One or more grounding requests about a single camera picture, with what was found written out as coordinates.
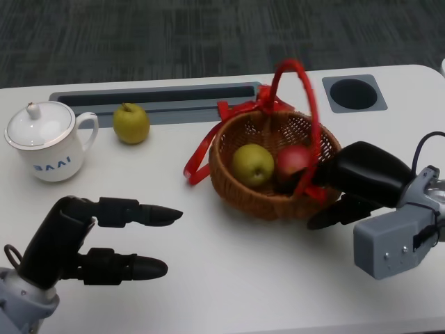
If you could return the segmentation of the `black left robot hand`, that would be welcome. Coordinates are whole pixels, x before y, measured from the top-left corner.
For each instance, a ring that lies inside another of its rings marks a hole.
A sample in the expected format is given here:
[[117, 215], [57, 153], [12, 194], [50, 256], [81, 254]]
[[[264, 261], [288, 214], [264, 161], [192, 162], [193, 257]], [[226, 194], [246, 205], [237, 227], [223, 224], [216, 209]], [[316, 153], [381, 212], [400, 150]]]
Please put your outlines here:
[[92, 248], [82, 255], [79, 249], [94, 225], [123, 228], [137, 222], [164, 227], [182, 215], [176, 209], [142, 205], [131, 199], [100, 198], [93, 202], [66, 196], [58, 200], [45, 217], [25, 250], [17, 272], [41, 289], [69, 279], [81, 280], [85, 285], [119, 285], [123, 281], [163, 277], [168, 266], [158, 259], [121, 255], [111, 248]]

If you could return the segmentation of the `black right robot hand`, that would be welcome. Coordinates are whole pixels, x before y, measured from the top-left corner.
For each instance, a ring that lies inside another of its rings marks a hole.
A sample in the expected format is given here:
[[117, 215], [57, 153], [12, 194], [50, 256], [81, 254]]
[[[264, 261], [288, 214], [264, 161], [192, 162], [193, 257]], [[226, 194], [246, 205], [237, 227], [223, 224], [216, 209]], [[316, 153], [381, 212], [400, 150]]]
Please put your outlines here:
[[312, 182], [343, 195], [312, 216], [307, 229], [348, 225], [368, 218], [374, 210], [394, 208], [413, 179], [411, 168], [394, 155], [363, 141], [350, 144], [318, 164]]

